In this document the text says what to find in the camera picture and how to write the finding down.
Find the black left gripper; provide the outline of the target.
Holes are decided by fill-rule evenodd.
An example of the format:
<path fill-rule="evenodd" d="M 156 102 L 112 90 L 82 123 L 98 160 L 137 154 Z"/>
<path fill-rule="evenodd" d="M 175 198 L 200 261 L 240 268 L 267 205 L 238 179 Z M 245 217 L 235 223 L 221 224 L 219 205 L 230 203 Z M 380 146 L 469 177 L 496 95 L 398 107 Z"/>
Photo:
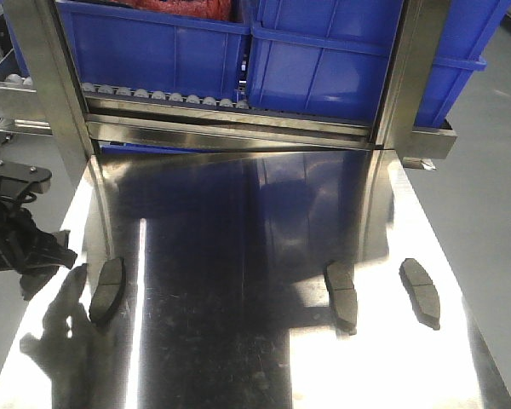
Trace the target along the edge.
<path fill-rule="evenodd" d="M 29 210 L 9 208 L 0 202 L 0 272 L 14 270 L 34 275 L 58 263 L 72 268 L 78 254 L 69 248 L 69 235 L 68 230 L 45 233 L 37 227 Z"/>

